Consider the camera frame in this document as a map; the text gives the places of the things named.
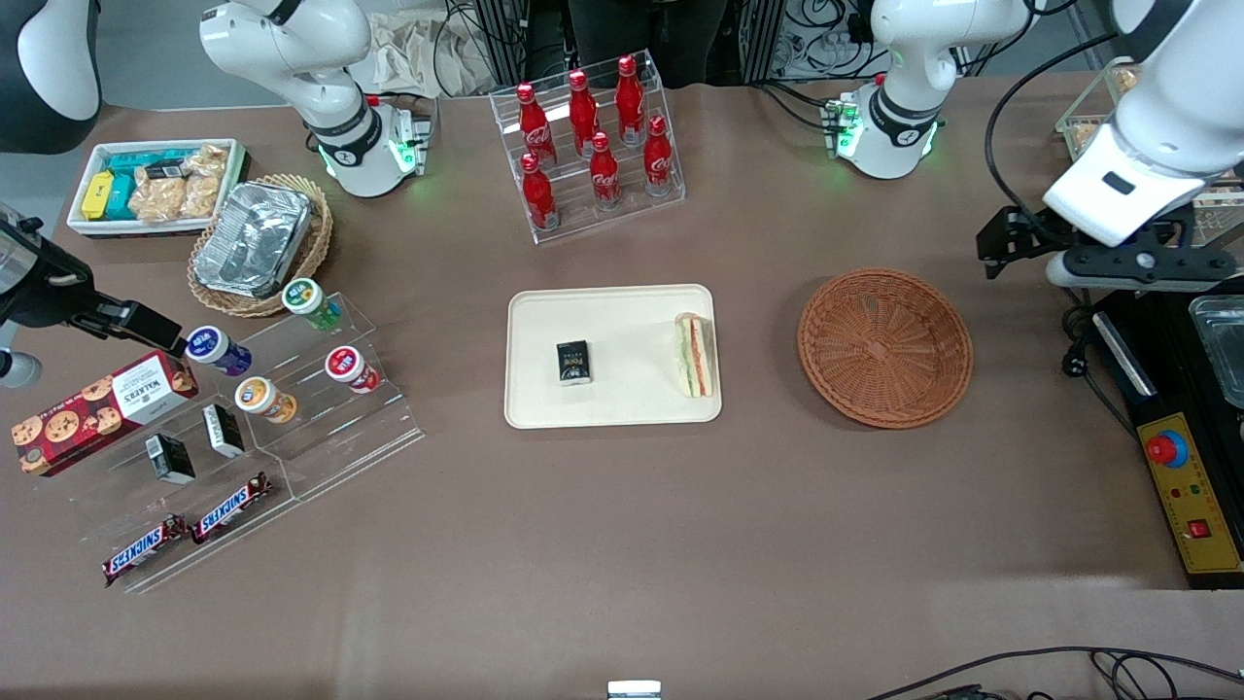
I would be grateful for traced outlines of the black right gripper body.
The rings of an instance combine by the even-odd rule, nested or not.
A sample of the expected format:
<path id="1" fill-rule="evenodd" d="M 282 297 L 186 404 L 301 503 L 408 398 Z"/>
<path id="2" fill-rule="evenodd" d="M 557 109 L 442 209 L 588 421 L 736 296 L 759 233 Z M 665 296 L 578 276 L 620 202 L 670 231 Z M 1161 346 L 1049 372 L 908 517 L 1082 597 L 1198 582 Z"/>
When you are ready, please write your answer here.
<path id="1" fill-rule="evenodd" d="M 92 270 L 40 233 L 37 218 L 2 219 L 2 323 L 98 332 Z"/>

